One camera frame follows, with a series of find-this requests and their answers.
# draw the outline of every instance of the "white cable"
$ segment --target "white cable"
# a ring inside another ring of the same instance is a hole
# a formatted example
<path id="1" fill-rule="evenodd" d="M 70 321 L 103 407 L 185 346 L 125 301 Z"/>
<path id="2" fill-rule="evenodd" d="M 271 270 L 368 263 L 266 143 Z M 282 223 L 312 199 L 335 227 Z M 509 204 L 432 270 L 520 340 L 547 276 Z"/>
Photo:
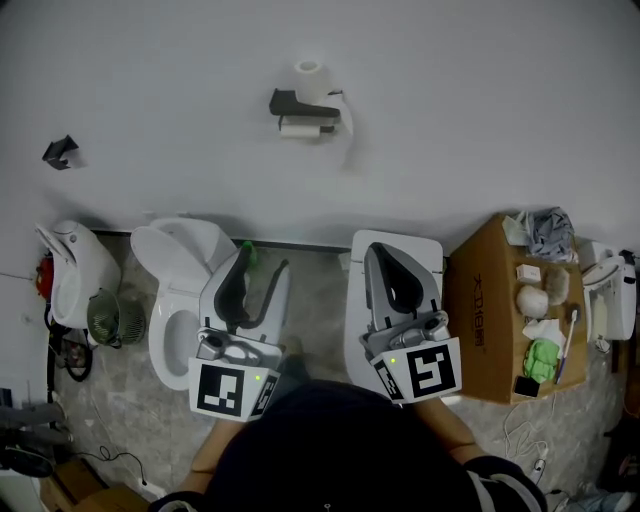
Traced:
<path id="1" fill-rule="evenodd" d="M 529 455 L 534 449 L 538 450 L 538 455 L 540 456 L 541 459 L 546 458 L 546 455 L 549 451 L 549 446 L 547 445 L 547 442 L 542 440 L 529 441 L 529 438 L 531 437 L 531 434 L 533 432 L 538 434 L 542 430 L 544 430 L 547 424 L 551 421 L 551 418 L 553 418 L 553 413 L 555 412 L 555 409 L 556 409 L 556 397 L 557 397 L 557 394 L 554 393 L 553 401 L 551 402 L 551 414 L 549 414 L 549 416 L 542 422 L 542 424 L 540 424 L 537 427 L 534 426 L 533 423 L 531 423 L 530 421 L 525 421 L 524 423 L 521 423 L 513 430 L 507 431 L 507 422 L 509 421 L 509 418 L 514 413 L 514 411 L 518 409 L 518 407 L 524 404 L 524 402 L 516 405 L 513 409 L 511 409 L 509 414 L 507 414 L 507 417 L 504 419 L 504 423 L 502 424 L 502 428 L 504 430 L 504 456 L 507 460 L 517 460 L 520 457 L 525 457 Z M 510 456 L 509 452 L 511 452 L 511 436 L 513 436 L 513 434 L 515 434 L 516 432 L 518 432 L 519 430 L 525 427 L 527 427 L 526 430 L 522 430 L 522 433 L 520 434 L 520 436 L 518 437 L 518 440 L 515 443 L 515 447 L 516 447 L 515 453 L 513 454 L 513 456 Z"/>

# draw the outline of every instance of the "green plush toy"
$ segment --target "green plush toy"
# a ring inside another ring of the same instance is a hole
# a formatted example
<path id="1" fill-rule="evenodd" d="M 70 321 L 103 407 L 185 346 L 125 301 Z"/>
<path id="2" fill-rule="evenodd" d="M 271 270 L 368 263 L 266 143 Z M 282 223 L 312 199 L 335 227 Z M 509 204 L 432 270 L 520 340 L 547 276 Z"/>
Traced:
<path id="1" fill-rule="evenodd" d="M 551 380 L 556 374 L 560 347 L 544 338 L 534 340 L 524 359 L 524 374 L 538 384 Z"/>

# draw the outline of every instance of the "toilet paper roll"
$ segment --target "toilet paper roll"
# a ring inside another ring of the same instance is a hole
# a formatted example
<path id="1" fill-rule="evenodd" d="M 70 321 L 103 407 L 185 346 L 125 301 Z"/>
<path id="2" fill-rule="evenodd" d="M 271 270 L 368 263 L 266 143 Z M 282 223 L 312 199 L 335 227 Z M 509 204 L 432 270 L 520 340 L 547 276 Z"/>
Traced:
<path id="1" fill-rule="evenodd" d="M 296 97 L 300 103 L 315 105 L 332 90 L 329 71 L 320 62 L 303 60 L 295 67 Z"/>
<path id="2" fill-rule="evenodd" d="M 317 139 L 320 137 L 320 127 L 283 124 L 280 127 L 280 137 L 283 139 Z"/>

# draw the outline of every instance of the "white toilet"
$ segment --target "white toilet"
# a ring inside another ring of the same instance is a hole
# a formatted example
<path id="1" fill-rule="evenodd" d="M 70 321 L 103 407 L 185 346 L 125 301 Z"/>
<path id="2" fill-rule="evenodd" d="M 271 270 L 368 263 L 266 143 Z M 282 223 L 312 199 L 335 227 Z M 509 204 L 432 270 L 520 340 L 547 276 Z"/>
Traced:
<path id="1" fill-rule="evenodd" d="M 86 329 L 89 299 L 100 288 L 118 290 L 118 264 L 96 235 L 75 221 L 60 222 L 51 231 L 36 224 L 36 233 L 53 254 L 53 318 L 66 327 Z"/>
<path id="2" fill-rule="evenodd" d="M 159 282 L 149 322 L 153 368 L 163 384 L 186 390 L 189 358 L 198 350 L 200 293 L 236 246 L 211 222 L 169 218 L 137 228 L 131 248 Z"/>

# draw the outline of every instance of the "cardboard box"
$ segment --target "cardboard box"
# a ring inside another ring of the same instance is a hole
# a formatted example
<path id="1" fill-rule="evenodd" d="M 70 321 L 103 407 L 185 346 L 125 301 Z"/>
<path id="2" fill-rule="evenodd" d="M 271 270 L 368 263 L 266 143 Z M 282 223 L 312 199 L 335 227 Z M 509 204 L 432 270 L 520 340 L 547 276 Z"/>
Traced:
<path id="1" fill-rule="evenodd" d="M 570 275 L 569 298 L 549 308 L 546 318 L 559 318 L 566 336 L 569 323 L 566 305 L 578 304 L 581 320 L 576 323 L 569 357 L 558 386 L 547 381 L 538 398 L 568 389 L 586 380 L 587 325 L 582 276 L 577 264 L 548 263 L 526 256 L 524 247 L 512 247 L 502 229 L 504 215 L 496 215 L 449 258 L 444 276 L 444 310 L 449 314 L 449 332 L 460 338 L 462 391 L 465 396 L 500 404 L 530 398 L 513 393 L 515 379 L 524 375 L 524 358 L 531 340 L 522 334 L 525 318 L 518 311 L 516 296 L 523 285 L 516 268 L 527 264 L 540 268 L 543 288 L 546 270 L 562 265 Z"/>
<path id="2" fill-rule="evenodd" d="M 129 489 L 117 485 L 85 498 L 74 512 L 147 512 L 149 502 Z"/>
<path id="3" fill-rule="evenodd" d="M 106 488 L 93 468 L 78 459 L 59 465 L 52 476 L 40 481 L 40 499 L 49 512 L 73 512 L 83 499 Z"/>

